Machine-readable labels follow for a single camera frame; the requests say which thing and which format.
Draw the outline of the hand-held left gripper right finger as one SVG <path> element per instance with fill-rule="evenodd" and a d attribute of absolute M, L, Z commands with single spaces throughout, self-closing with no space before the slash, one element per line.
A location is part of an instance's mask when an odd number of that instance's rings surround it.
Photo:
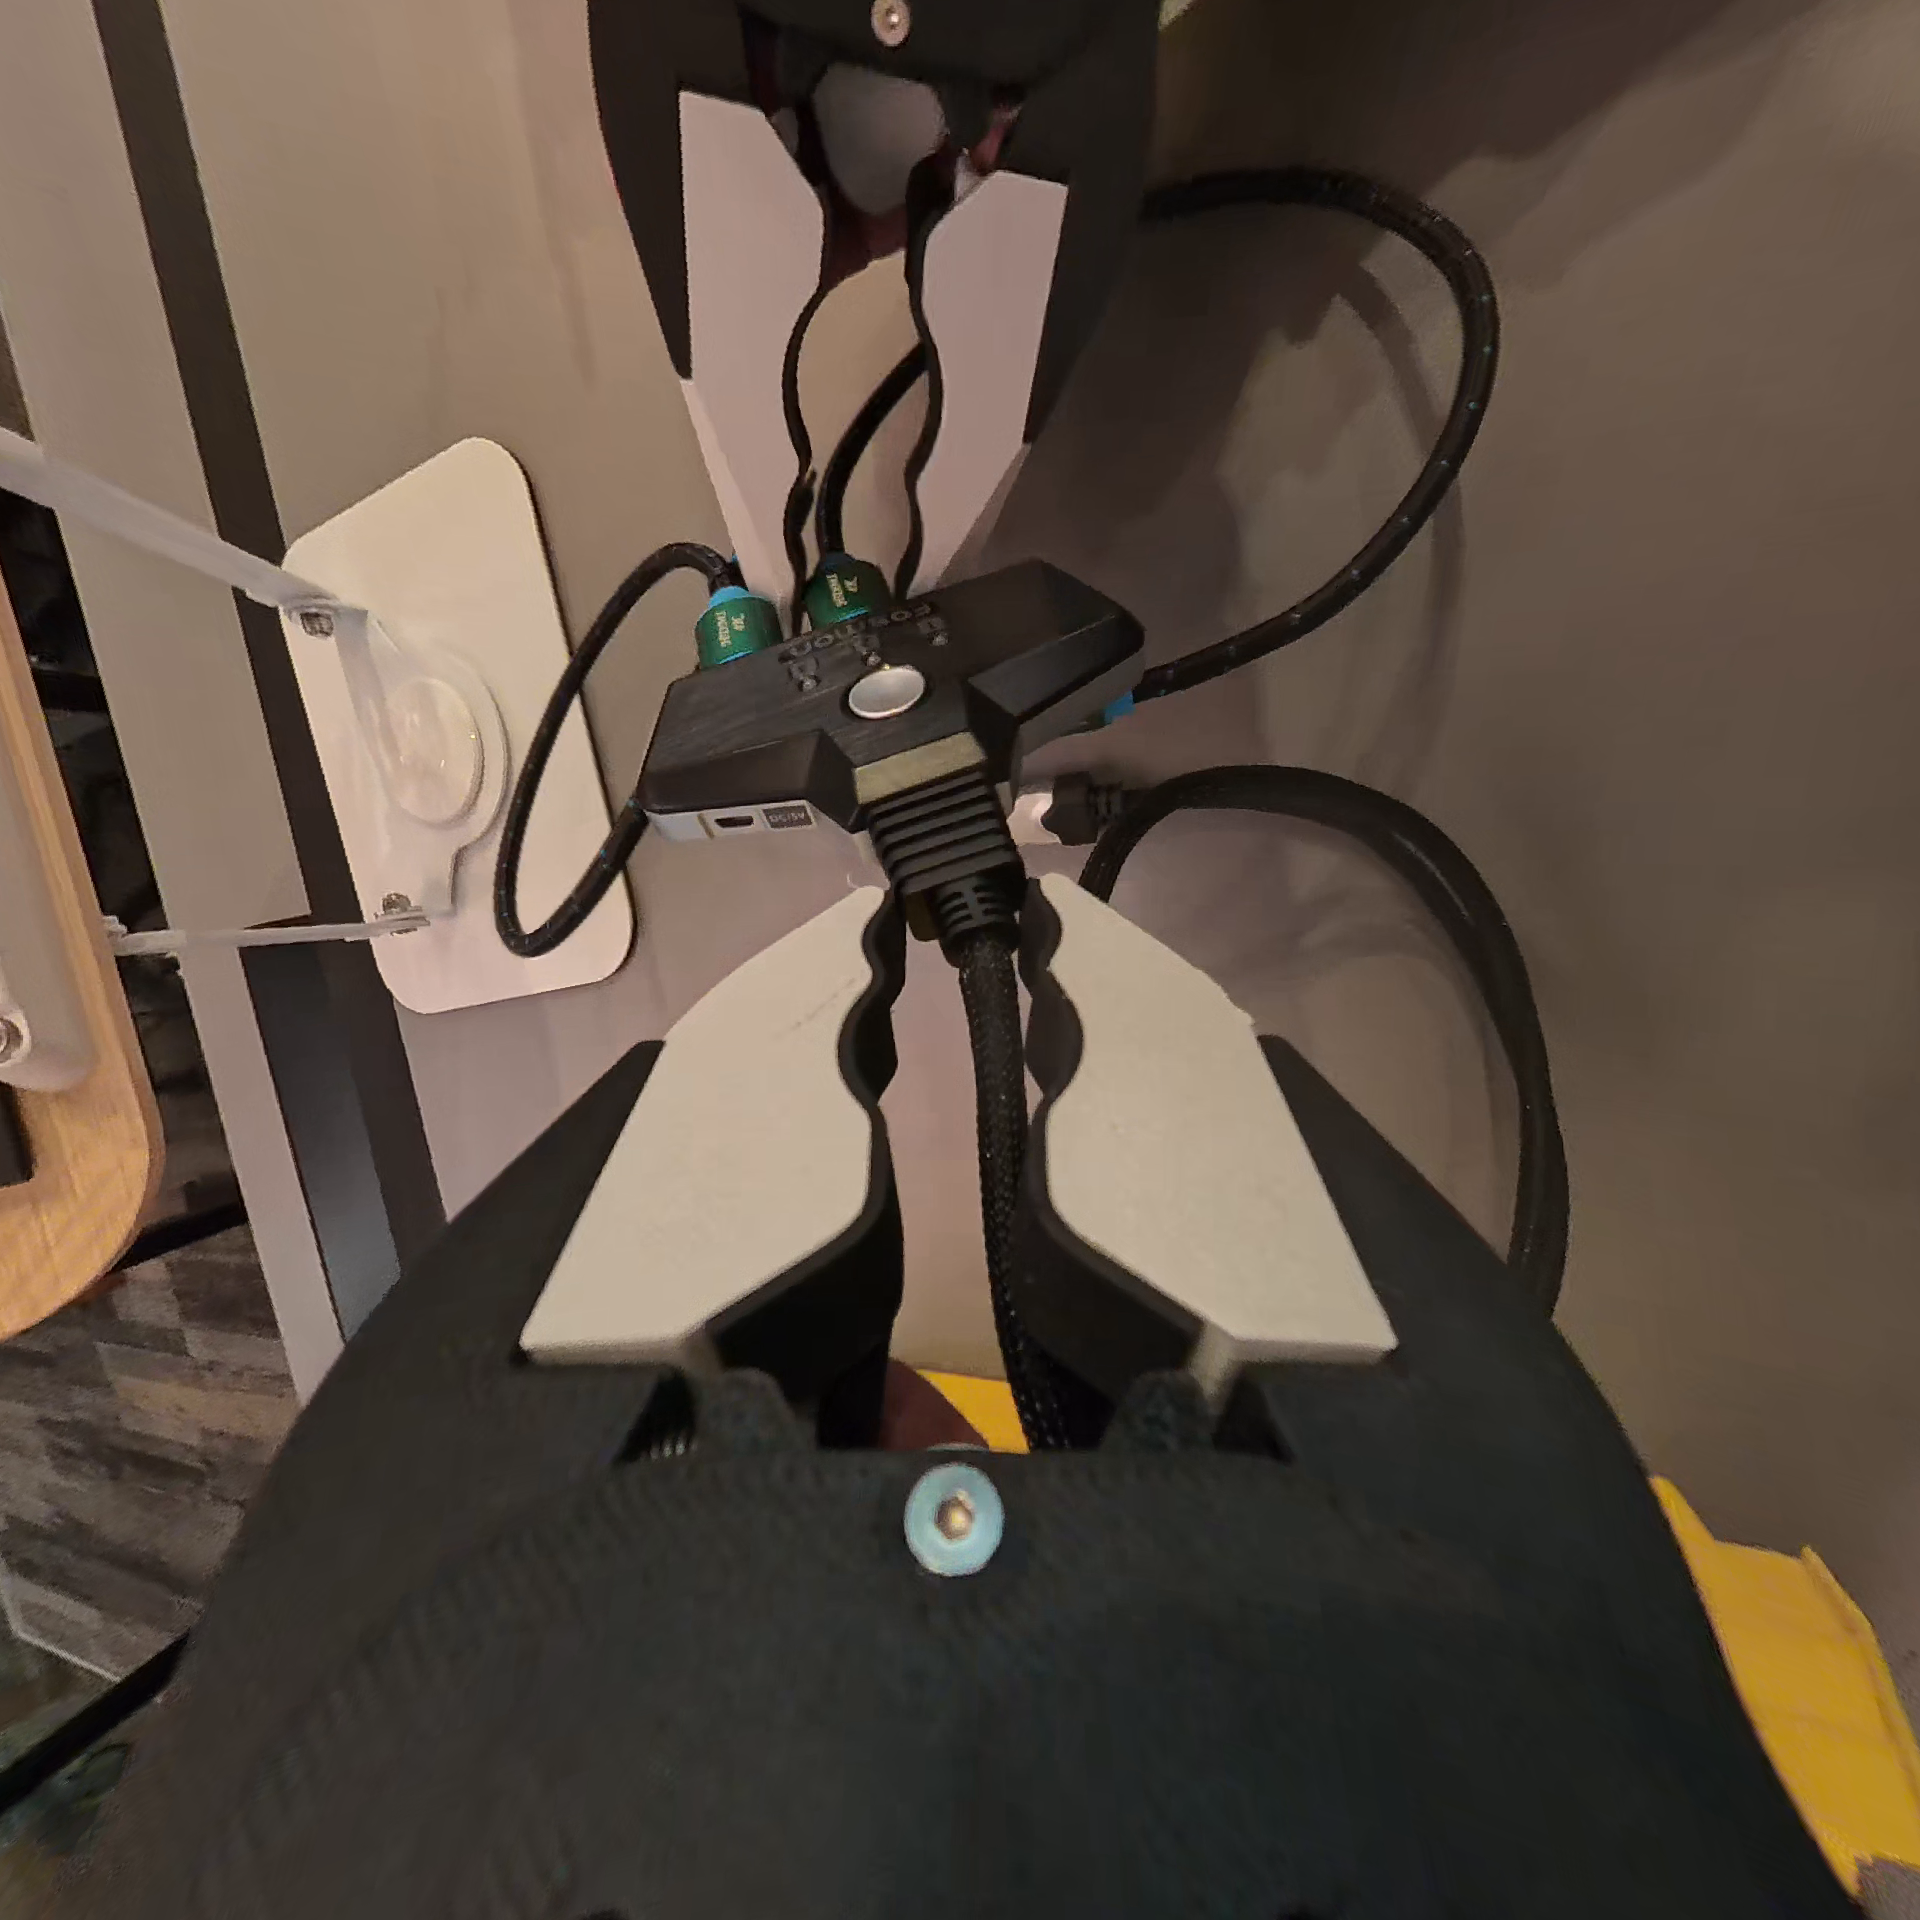
<path fill-rule="evenodd" d="M 1120 1404 L 1151 1373 L 1223 1411 L 1280 1361 L 1377 1365 L 1399 1335 L 1252 1014 L 1065 877 L 1023 906 L 1037 1087 L 1023 1330 Z"/>

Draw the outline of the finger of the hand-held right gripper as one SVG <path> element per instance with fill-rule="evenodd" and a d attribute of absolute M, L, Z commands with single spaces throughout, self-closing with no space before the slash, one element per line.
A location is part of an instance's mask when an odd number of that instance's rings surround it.
<path fill-rule="evenodd" d="M 787 361 L 820 292 L 822 209 L 750 105 L 679 92 L 689 313 L 684 411 L 743 587 L 792 598 L 787 505 L 806 468 Z"/>
<path fill-rule="evenodd" d="M 900 588 L 967 567 L 1021 475 L 1065 207 L 1062 184 L 962 167 L 919 240 L 906 291 L 927 406 L 906 462 Z"/>

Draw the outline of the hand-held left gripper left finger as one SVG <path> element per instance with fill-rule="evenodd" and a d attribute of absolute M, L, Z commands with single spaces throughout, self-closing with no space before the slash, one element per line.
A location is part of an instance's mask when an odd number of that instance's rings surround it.
<path fill-rule="evenodd" d="M 767 1376 L 820 1446 L 880 1446 L 903 1305 L 883 1093 L 903 919 L 857 886 L 682 1014 L 518 1351 L 537 1373 Z"/>

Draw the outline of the silver HDMI splitter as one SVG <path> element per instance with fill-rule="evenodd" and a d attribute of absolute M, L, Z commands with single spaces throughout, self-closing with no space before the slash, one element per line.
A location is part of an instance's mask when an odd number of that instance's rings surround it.
<path fill-rule="evenodd" d="M 1137 682 L 1142 622 L 1051 562 L 949 583 L 669 686 L 638 776 L 676 841 L 861 834 L 876 802 L 954 776 L 1008 786 Z"/>

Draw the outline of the yellow plastic bin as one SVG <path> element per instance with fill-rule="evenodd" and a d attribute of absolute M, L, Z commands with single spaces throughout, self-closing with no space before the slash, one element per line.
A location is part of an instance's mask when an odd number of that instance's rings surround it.
<path fill-rule="evenodd" d="M 915 1604 L 889 1783 L 977 1917 L 1863 1917 L 1916 1733 L 1813 1551 L 1647 1474 L 1558 1346 L 1149 1378 Z"/>

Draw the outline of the person's left hand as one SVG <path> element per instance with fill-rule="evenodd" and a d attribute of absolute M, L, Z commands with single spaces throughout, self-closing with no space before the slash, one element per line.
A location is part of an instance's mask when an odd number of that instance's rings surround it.
<path fill-rule="evenodd" d="M 919 1373 L 885 1359 L 876 1424 L 880 1451 L 984 1451 L 984 1436 Z"/>

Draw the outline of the white folding stand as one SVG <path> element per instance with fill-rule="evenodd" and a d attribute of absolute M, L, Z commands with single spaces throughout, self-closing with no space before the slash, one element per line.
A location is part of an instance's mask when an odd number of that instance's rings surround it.
<path fill-rule="evenodd" d="M 491 925 L 506 799 L 567 649 L 530 482 L 458 443 L 304 533 L 281 562 L 3 432 L 3 491 L 275 611 L 358 899 L 358 940 L 419 1016 L 595 985 L 630 953 L 622 886 L 576 956 Z"/>

